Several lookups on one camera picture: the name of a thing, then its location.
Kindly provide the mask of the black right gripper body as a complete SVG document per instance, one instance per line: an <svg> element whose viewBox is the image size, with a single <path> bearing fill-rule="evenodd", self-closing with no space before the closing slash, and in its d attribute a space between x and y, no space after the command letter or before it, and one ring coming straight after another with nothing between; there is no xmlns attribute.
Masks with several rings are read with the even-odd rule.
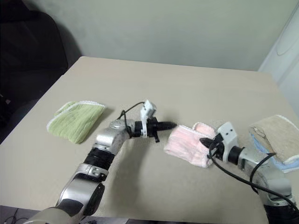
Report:
<svg viewBox="0 0 299 224"><path fill-rule="evenodd" d="M210 145L210 152L211 152L211 158L216 157L217 159L223 159L225 147L223 144L223 137L222 135L216 134L215 138L212 140L212 143Z"/></svg>

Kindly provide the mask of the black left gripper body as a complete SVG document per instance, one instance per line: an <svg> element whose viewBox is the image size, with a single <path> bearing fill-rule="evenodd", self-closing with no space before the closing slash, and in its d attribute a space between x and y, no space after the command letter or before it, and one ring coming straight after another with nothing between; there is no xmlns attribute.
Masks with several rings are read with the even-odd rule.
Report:
<svg viewBox="0 0 299 224"><path fill-rule="evenodd" d="M156 118L147 119L147 137L154 138L156 143L160 142L157 133L158 121Z"/></svg>

